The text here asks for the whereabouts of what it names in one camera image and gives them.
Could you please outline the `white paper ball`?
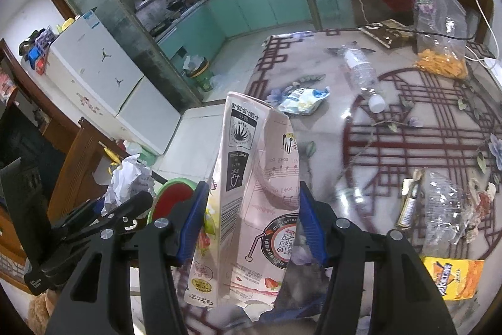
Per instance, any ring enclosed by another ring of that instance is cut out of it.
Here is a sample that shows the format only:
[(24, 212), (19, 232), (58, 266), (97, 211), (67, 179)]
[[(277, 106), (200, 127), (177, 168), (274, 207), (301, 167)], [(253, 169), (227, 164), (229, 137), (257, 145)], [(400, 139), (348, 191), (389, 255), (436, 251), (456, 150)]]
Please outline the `white paper ball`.
[(104, 195), (101, 215), (105, 217), (141, 191), (156, 198), (152, 170), (140, 161), (140, 155), (128, 156), (115, 169)]

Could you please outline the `pink milk carton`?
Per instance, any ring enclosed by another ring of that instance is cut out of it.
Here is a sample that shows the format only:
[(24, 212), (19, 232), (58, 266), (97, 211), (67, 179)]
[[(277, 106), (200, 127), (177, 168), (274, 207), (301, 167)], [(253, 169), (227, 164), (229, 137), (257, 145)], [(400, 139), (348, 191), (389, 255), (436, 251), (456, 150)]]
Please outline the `pink milk carton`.
[(299, 173), (289, 118), (261, 100), (230, 92), (184, 296), (188, 304), (273, 308), (294, 247)]

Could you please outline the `green kitchen trash bin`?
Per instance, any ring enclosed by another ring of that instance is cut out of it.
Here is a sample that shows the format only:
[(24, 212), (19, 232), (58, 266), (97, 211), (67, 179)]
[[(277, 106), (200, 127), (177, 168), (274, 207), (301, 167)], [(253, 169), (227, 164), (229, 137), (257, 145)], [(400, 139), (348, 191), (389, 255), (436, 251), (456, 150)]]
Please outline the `green kitchen trash bin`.
[(186, 76), (193, 80), (196, 85), (204, 92), (213, 89), (213, 72), (210, 69), (209, 61), (199, 55), (187, 55), (184, 59), (183, 70)]

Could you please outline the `green kitchen cabinets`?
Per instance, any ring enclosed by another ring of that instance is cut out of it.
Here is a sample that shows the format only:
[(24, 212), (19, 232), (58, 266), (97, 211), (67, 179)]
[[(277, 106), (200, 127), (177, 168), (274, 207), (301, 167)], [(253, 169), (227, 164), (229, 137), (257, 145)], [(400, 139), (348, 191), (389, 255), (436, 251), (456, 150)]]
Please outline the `green kitchen cabinets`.
[(176, 19), (157, 43), (170, 59), (182, 48), (213, 59), (233, 37), (298, 23), (312, 23), (307, 0), (203, 0)]

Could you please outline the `orange yellow snack packet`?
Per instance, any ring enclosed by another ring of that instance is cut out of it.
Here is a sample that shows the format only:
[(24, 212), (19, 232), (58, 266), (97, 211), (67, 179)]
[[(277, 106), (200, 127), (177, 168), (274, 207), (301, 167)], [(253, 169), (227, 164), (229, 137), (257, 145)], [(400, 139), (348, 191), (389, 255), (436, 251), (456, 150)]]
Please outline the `orange yellow snack packet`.
[(483, 273), (484, 261), (422, 257), (435, 286), (445, 301), (472, 299)]

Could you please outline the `clear crumpled plastic wrapper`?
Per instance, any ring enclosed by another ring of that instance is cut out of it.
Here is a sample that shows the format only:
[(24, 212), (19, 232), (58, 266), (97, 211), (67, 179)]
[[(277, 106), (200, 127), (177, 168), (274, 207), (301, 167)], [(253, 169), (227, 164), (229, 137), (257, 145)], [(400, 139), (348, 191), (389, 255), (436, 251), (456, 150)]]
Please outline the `clear crumpled plastic wrapper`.
[(473, 217), (466, 192), (440, 173), (425, 170), (425, 241), (422, 253), (446, 257), (464, 236)]

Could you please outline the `blue plastic wrapper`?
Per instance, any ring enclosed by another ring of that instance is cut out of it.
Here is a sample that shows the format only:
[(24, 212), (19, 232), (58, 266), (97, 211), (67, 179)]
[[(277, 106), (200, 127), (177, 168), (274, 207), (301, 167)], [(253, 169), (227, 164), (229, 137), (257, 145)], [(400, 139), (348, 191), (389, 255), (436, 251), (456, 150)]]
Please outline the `blue plastic wrapper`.
[(261, 323), (270, 322), (281, 322), (281, 321), (292, 321), (300, 320), (304, 318), (311, 318), (320, 313), (321, 307), (319, 305), (307, 305), (303, 308), (295, 309), (277, 309), (274, 308), (271, 311), (267, 311), (262, 314), (259, 318)]

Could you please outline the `red bin with green rim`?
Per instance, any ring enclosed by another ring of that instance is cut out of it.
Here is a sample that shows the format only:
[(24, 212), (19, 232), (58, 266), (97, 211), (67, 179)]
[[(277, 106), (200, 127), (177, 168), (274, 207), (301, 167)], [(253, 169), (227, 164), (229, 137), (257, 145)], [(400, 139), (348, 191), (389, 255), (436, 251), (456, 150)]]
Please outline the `red bin with green rim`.
[(149, 211), (147, 223), (166, 218), (178, 202), (189, 200), (196, 189), (196, 182), (185, 178), (170, 179), (162, 185)]

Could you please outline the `white refrigerator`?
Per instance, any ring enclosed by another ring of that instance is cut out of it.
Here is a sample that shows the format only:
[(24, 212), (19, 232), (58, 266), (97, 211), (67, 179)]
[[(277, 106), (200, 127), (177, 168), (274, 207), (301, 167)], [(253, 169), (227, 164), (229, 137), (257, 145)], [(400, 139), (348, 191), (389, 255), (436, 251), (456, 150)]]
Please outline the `white refrigerator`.
[(161, 156), (180, 114), (128, 57), (93, 11), (49, 48), (45, 75), (89, 122), (113, 139)]

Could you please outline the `blue white snack wrapper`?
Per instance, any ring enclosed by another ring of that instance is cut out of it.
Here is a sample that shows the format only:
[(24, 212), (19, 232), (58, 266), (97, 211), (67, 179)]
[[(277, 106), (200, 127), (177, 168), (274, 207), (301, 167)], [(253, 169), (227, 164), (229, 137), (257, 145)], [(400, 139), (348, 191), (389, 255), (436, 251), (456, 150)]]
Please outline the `blue white snack wrapper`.
[(295, 116), (311, 115), (320, 104), (330, 96), (330, 89), (296, 89), (291, 92), (282, 103), (278, 110), (284, 114)]

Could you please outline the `clear empty plastic bottle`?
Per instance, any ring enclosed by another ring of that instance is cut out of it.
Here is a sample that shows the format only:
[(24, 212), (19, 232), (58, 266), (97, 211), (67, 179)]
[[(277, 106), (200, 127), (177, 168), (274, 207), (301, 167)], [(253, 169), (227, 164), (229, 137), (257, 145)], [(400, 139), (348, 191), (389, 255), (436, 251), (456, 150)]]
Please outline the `clear empty plastic bottle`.
[(345, 45), (342, 56), (349, 68), (351, 84), (367, 101), (368, 109), (374, 114), (383, 112), (387, 104), (381, 93), (376, 70), (368, 56), (361, 48), (354, 45)]

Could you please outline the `brown patterned flat box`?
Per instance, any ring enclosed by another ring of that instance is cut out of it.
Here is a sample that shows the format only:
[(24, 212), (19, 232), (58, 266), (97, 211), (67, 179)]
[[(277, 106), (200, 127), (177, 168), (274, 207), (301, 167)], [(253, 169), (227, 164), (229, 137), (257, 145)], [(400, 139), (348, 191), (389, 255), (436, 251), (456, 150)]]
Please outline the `brown patterned flat box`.
[(358, 30), (387, 49), (411, 45), (414, 35), (404, 24), (394, 19), (359, 26)]

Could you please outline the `clear bag of orange snacks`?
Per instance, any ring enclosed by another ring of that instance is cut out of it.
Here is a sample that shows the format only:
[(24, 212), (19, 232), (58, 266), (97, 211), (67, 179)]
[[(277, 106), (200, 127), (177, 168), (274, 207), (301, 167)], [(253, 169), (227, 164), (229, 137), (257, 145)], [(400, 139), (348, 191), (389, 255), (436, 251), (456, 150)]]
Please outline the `clear bag of orange snacks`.
[(443, 77), (464, 80), (467, 77), (465, 45), (466, 12), (458, 0), (435, 0), (435, 24), (432, 32), (416, 45), (416, 65)]

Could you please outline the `purple label water bottle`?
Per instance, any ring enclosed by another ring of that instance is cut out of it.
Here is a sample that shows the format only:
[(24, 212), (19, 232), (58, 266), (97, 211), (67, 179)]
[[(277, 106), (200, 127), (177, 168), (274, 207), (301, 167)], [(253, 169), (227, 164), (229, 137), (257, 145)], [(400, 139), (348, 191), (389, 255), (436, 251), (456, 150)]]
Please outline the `purple label water bottle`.
[(414, 27), (417, 31), (417, 42), (432, 32), (435, 24), (435, 0), (412, 0), (414, 11)]

